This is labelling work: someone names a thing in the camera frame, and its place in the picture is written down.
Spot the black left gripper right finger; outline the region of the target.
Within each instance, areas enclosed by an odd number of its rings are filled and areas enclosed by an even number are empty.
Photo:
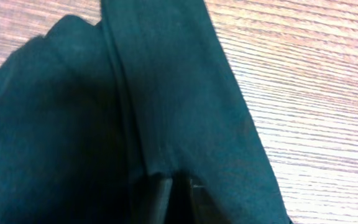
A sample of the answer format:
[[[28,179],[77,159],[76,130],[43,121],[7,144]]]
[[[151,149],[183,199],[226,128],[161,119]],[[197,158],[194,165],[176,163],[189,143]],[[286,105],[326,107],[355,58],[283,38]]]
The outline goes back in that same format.
[[[198,179],[189,179],[189,195],[195,224],[227,224],[205,186]]]

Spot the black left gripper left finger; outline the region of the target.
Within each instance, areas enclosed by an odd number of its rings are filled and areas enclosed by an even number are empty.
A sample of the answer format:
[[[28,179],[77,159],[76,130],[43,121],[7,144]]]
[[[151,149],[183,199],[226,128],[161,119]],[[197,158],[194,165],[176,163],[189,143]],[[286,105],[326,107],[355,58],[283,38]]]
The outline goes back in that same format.
[[[137,186],[136,224],[164,224],[173,180],[160,174],[142,180]]]

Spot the plain black t-shirt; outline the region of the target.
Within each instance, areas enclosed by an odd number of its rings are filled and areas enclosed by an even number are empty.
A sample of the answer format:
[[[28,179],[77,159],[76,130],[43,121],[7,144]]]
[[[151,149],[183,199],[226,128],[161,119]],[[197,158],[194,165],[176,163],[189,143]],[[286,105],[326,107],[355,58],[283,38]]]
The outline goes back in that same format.
[[[198,179],[227,223],[290,223],[199,0],[102,1],[0,67],[0,223],[135,223],[138,184],[173,180],[165,223],[194,223]]]

